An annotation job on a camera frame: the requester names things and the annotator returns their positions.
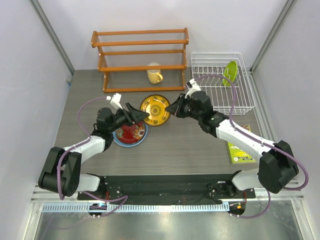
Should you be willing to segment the brown yellow plate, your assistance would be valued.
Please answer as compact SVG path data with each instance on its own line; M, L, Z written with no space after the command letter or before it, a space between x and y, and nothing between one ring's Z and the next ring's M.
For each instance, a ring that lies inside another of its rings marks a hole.
M146 97L140 104L140 110L149 114L143 121L149 126L160 126L166 123L170 118L170 113L166 107L170 102L163 95L153 94Z

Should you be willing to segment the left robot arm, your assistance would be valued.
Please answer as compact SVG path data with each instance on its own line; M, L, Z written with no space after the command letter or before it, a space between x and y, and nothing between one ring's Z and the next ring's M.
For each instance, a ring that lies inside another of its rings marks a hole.
M147 112L135 109L129 103L127 109L115 113L108 107L97 112L93 132L85 140L69 147L52 147L46 157L38 179L38 187L70 197L76 192L89 192L100 200L107 192L102 178L94 174L81 174L81 165L91 157L106 151L114 140L113 132L122 126L131 126L147 118Z

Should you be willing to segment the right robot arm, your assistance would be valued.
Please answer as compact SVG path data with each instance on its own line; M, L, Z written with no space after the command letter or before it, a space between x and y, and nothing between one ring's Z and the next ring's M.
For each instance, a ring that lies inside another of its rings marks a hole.
M259 161L258 168L233 174L231 182L225 186L230 197L236 198L251 188L265 188L277 194L299 172L288 143L266 140L237 125L230 117L213 109L204 91L196 91L191 95L182 93L165 110L177 118L196 120L205 133L235 145Z

